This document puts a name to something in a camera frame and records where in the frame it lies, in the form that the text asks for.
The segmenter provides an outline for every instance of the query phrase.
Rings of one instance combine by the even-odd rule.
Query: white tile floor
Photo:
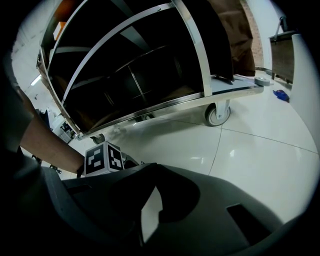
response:
[[[225,179],[285,223],[309,202],[319,179],[320,159],[299,115],[273,94],[278,89],[284,88],[274,82],[261,94],[232,100],[231,116],[220,127],[205,125],[202,106],[113,130],[105,137],[138,162]],[[94,146],[91,139],[70,145],[81,154]]]

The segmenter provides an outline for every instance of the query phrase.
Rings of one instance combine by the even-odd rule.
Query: blue object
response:
[[[277,96],[278,99],[289,102],[290,98],[283,90],[274,90],[273,94]]]

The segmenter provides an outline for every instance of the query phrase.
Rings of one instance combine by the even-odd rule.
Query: metal rail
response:
[[[208,105],[211,103],[222,102],[225,100],[231,100],[239,97],[249,96],[260,94],[264,91],[264,87],[260,85],[256,85],[254,83],[249,83],[247,86],[243,84],[243,87],[237,87],[233,90],[227,92],[217,92],[215,95],[211,95],[208,97],[204,97],[203,93],[195,93],[192,95],[176,98],[169,100],[164,103],[160,103],[137,112],[128,114],[126,116],[120,117],[116,120],[110,121],[106,124],[103,124],[97,128],[94,128],[84,135],[80,136],[78,140],[83,140],[92,136],[97,136],[99,134],[103,134],[107,132],[110,126],[117,125],[117,127],[125,127],[130,124],[134,124],[136,122],[136,117],[154,115],[155,117],[160,117],[163,115],[167,115],[170,113],[174,113],[181,110],[187,110],[203,105]]]
[[[125,28],[129,27],[132,23],[147,17],[149,15],[155,14],[157,12],[160,11],[164,11],[164,10],[168,10],[170,8],[173,8],[174,6],[172,5],[172,3],[164,3],[155,7],[152,7],[150,9],[144,10],[128,19],[126,19],[124,22],[120,23],[118,26],[116,26],[115,28],[113,28],[111,31],[109,31],[103,38],[100,39],[99,42],[97,42],[95,44],[95,46],[88,52],[88,54],[84,57],[84,59],[81,61],[80,65],[77,67],[76,71],[74,72],[62,99],[62,104],[65,102],[68,93],[70,92],[77,76],[79,75],[79,73],[81,72],[81,70],[83,69],[83,67],[86,65],[86,63],[88,62],[88,60],[95,54],[95,52],[105,43],[107,42],[111,37],[113,37],[114,35],[116,35],[117,33],[121,32],[122,30],[124,30]]]
[[[212,90],[211,90],[211,73],[210,73],[210,66],[209,61],[205,49],[204,42],[201,38],[200,32],[198,30],[198,27],[195,23],[195,20],[192,18],[188,8],[184,4],[182,0],[171,0],[174,4],[175,8],[180,13],[189,33],[193,41],[193,45],[196,51],[196,54],[198,56],[201,74],[202,74],[202,82],[203,82],[203,91],[204,96],[212,96]]]
[[[51,64],[51,61],[57,51],[57,48],[59,46],[59,43],[61,41],[61,38],[63,37],[64,35],[64,32],[66,31],[66,29],[68,28],[70,22],[72,21],[72,19],[75,17],[75,15],[78,13],[78,11],[88,2],[88,0],[84,0],[76,9],[75,11],[72,13],[72,15],[68,18],[67,22],[65,23],[61,33],[60,33],[60,36],[58,37],[58,39],[56,40],[55,44],[54,44],[54,47],[53,47],[53,50],[52,50],[52,54],[49,58],[49,64],[48,64],[48,73],[49,73],[49,69],[50,69],[50,64]]]
[[[45,51],[44,51],[44,48],[43,47],[40,47],[40,57],[41,57],[41,62],[43,63],[43,65],[45,65]],[[46,66],[44,66],[44,72],[45,72],[45,75],[47,77],[47,81],[51,87],[51,90],[54,94],[54,97],[56,98],[56,100],[58,101],[59,105],[61,106],[61,108],[63,109],[64,113],[68,116],[68,118],[71,118],[71,116],[68,114],[68,112],[66,111],[64,105],[61,103],[61,101],[59,100],[58,98],[58,95],[56,94],[56,91],[51,83],[51,80],[50,80],[50,77],[49,77],[49,74],[48,74],[48,70],[46,69]],[[81,131],[81,129],[77,126],[77,124],[75,122],[73,122],[74,126],[79,130]]]
[[[138,60],[139,58],[141,58],[141,57],[143,57],[143,56],[145,56],[145,55],[148,55],[148,54],[150,54],[150,53],[153,53],[154,51],[160,50],[160,49],[162,49],[162,48],[164,48],[164,47],[166,47],[166,46],[167,46],[167,45],[160,46],[160,47],[158,47],[158,48],[155,48],[155,49],[152,49],[152,50],[150,50],[150,51],[148,51],[148,52],[145,52],[145,53],[139,55],[138,57],[136,57],[136,58],[134,58],[134,59],[131,59],[129,62],[127,62],[126,64],[124,64],[124,65],[122,65],[121,67],[119,67],[116,71],[114,71],[114,72],[113,72],[111,75],[109,75],[109,76],[104,76],[104,75],[102,75],[102,76],[97,76],[97,77],[93,77],[93,78],[90,78],[90,79],[86,79],[86,80],[77,82],[76,84],[74,84],[74,85],[72,86],[71,90],[74,90],[74,89],[79,88],[79,87],[81,87],[81,86],[84,86],[84,85],[90,84],[90,83],[92,83],[92,82],[98,81],[98,80],[100,80],[100,79],[102,79],[102,78],[107,78],[107,79],[108,79],[108,78],[110,78],[110,76],[112,76],[113,74],[115,74],[115,73],[117,73],[118,71],[122,70],[123,68],[128,67],[131,63],[133,63],[134,61]]]
[[[90,52],[90,47],[81,47],[81,46],[62,46],[58,47],[55,51],[55,54],[64,54],[64,53],[75,53],[75,52]]]

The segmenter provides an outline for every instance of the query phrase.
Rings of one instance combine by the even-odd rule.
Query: person's arm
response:
[[[25,108],[33,114],[33,119],[27,127],[20,146],[31,154],[49,164],[65,171],[76,173],[84,164],[84,156],[70,147],[55,135],[37,114],[34,106],[26,94],[17,89]]]

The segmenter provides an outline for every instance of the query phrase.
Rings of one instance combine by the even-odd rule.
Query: white wall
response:
[[[60,0],[43,0],[25,18],[18,30],[12,49],[12,69],[17,83],[29,97],[35,109],[46,110],[54,116],[60,110],[48,89],[41,81],[31,86],[31,82],[40,74],[37,70],[37,58],[40,39],[48,19]]]
[[[278,13],[270,0],[246,0],[258,27],[262,51],[263,67],[272,70],[272,53],[269,37],[275,35],[279,24]]]
[[[292,36],[294,77],[290,104],[308,127],[320,152],[320,76],[301,34]]]

